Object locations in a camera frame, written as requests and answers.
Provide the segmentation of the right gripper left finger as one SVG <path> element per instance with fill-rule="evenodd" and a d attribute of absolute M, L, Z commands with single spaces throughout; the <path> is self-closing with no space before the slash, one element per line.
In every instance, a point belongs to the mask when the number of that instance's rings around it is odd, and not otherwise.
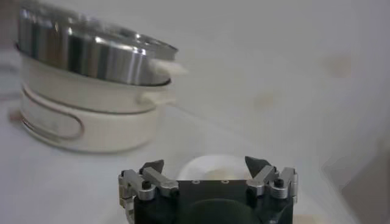
<path fill-rule="evenodd" d="M 166 198 L 179 195 L 179 182 L 171 180 L 162 174 L 164 161 L 147 162 L 135 171 L 123 170 L 118 175 L 119 204 L 126 211 L 133 210 L 134 199 L 152 201 L 157 194 Z"/>

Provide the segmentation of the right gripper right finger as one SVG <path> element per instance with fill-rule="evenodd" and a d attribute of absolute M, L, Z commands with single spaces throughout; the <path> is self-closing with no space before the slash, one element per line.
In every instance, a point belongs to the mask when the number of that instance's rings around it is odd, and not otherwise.
<path fill-rule="evenodd" d="M 297 203 L 298 173 L 295 168 L 285 167 L 279 172 L 265 159 L 246 156 L 244 160 L 251 175 L 246 185 L 254 196 L 269 194 L 277 200 L 291 199 L 293 203 Z"/>

